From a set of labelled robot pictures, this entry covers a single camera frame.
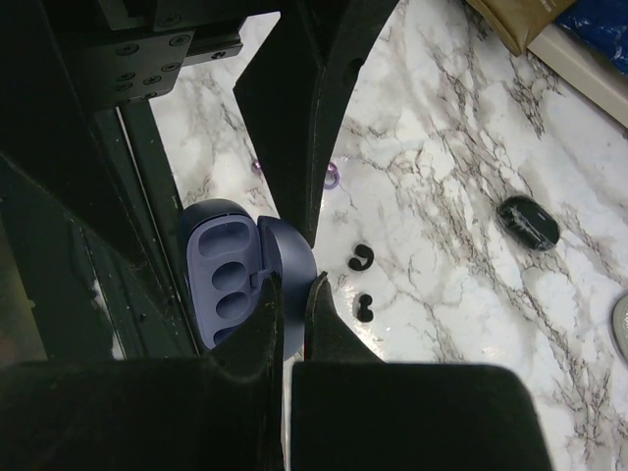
screw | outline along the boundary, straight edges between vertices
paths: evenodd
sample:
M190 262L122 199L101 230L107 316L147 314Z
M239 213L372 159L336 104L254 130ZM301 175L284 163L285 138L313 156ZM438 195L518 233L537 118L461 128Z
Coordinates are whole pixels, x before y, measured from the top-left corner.
M161 68L162 72L172 72L175 71L176 69L178 69L181 66L181 63L179 62L173 62L172 64L167 64L164 67Z
M144 81L144 85L152 85L153 83L157 83L159 80L161 80L161 76L149 77Z
M130 56L131 54L136 53L139 50L139 46L137 44L127 44L126 46L119 47L116 49L116 54L119 56Z
M127 80L131 80L133 77L135 77L134 72L127 72L126 74L122 74L121 76L116 78L116 81L127 81Z
M171 13L159 20L157 22L158 27L172 27L174 25L178 25L181 22L181 15L178 13Z
M131 88L133 86L133 84L130 81L127 81L125 83L120 83L116 86L114 86L114 91L125 91L128 90L129 88Z
M169 44L171 46L183 46L184 44L188 44L190 40L191 40L191 37L189 37L187 34L180 34L178 36L173 37L170 40Z

gray object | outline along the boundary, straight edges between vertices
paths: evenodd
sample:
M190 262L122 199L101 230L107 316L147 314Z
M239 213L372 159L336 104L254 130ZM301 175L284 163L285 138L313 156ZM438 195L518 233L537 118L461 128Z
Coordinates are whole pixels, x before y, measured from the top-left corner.
M612 327L619 351L628 360L628 295L622 297L615 306Z
M307 297L317 275L303 236L276 218L260 217L256 225L227 200L190 206L180 229L187 283L205 346L214 348L250 316L262 283L275 272L284 294L284 358L293 356L303 345Z

marble surface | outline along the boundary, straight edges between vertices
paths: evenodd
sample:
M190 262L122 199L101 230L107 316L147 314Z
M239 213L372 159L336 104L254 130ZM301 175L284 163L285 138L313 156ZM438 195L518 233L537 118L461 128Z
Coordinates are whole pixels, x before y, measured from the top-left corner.
M277 20L235 58L182 71L152 102L183 202L275 214L232 88ZM628 289L628 133L532 57L513 58L459 1L401 1L348 107L315 254L338 311L387 361L481 362L532 394L556 470L628 469L628 366L610 313ZM545 254L497 205L532 195L559 221ZM352 273L367 242L374 266ZM373 295L375 320L353 316Z

black earbud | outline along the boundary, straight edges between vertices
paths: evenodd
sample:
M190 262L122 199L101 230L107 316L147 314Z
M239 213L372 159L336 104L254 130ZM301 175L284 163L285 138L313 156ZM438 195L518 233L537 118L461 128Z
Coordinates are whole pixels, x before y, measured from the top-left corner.
M371 322L373 320L373 311L369 306L373 304L373 298L369 294L362 294L359 299L360 306L357 309L357 320L360 322Z
M358 244L353 250L353 253L360 258L365 258L366 263L362 264L362 261L359 258L351 258L349 260L349 268L355 272L363 272L371 268L373 262L375 261L375 253L373 249L363 243Z

purple ring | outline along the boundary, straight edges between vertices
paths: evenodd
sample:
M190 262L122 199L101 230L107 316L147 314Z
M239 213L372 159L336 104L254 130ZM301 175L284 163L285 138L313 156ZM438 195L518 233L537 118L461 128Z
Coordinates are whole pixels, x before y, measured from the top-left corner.
M259 163L259 160L255 159L253 160L253 163L251 164L251 168L253 169L253 172L255 172L258 175L262 174L262 166Z
M326 179L327 177L333 177L334 181L331 183L325 182L325 189L334 189L340 184L340 173L336 164L333 164L332 162L329 163L329 165L327 166L327 175L325 175Z

